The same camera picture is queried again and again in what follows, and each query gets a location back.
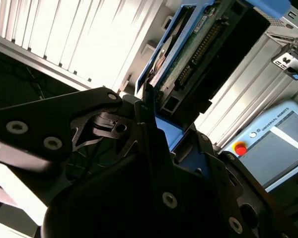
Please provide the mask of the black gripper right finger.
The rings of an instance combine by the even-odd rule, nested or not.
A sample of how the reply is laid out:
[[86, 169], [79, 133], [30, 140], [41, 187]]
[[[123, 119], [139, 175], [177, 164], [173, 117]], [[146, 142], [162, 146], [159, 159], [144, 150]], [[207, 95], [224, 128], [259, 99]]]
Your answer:
[[207, 136], [192, 129], [202, 162], [208, 166], [203, 173], [219, 182], [217, 195], [226, 222], [239, 238], [296, 238], [298, 229], [277, 207], [276, 203], [231, 152], [217, 154]]

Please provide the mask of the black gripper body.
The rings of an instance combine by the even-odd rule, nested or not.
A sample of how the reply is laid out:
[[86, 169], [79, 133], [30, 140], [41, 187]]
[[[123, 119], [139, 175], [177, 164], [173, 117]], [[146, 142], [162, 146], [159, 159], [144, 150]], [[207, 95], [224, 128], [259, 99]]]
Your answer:
[[63, 190], [49, 205], [44, 238], [202, 238], [213, 229], [209, 187], [201, 175], [174, 167], [164, 175], [176, 190], [176, 208], [165, 189], [153, 197], [147, 168], [135, 156]]

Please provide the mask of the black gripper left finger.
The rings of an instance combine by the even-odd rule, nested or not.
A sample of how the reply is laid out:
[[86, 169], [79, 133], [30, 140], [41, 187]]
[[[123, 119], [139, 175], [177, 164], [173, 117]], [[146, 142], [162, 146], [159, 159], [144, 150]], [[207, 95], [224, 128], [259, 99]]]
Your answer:
[[154, 89], [145, 97], [119, 97], [101, 87], [0, 109], [0, 187], [27, 214], [45, 214], [37, 192], [52, 188], [70, 154], [103, 138], [119, 142], [115, 164], [135, 156], [147, 168], [153, 197], [165, 189], [166, 206], [176, 208], [175, 176], [167, 140], [154, 115]]

